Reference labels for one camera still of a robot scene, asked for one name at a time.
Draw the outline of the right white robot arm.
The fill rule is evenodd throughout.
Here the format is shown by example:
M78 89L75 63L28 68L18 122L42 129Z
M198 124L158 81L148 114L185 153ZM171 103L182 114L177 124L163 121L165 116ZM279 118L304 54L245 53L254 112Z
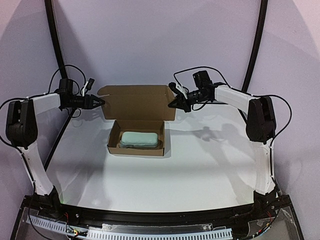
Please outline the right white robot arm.
M255 192L266 196L276 189L272 141L276 136L276 117L269 96L253 96L232 88L226 80L213 82L206 70L192 75L196 90L188 91L177 79L168 84L175 94L168 107L190 113L196 104L223 103L241 111L245 118L245 132L254 145L257 161Z

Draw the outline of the pale green glasses case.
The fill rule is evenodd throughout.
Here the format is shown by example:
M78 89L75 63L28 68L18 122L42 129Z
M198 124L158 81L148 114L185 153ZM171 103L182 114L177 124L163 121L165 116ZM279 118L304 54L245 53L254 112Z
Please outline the pale green glasses case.
M158 143L157 133L135 131L124 132L119 142L123 148L154 148Z

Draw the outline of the brown cardboard box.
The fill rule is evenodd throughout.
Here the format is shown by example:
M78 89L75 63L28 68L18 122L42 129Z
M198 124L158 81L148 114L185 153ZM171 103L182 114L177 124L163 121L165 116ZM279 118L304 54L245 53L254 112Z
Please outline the brown cardboard box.
M166 85L106 85L97 92L105 104L102 111L106 120L113 120L107 148L113 155L165 155L165 123L176 118L176 110L168 104L174 94ZM154 146L124 144L129 132L152 133Z

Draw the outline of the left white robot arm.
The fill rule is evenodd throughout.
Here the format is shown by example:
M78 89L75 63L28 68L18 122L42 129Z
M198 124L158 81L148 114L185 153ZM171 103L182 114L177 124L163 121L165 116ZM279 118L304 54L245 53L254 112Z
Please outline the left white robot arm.
M9 101L5 134L10 146L17 149L23 160L34 192L49 197L54 192L38 150L37 116L54 109L92 110L105 104L101 98L87 94L95 80L87 80L78 95L73 94L71 79L61 79L59 88L45 93Z

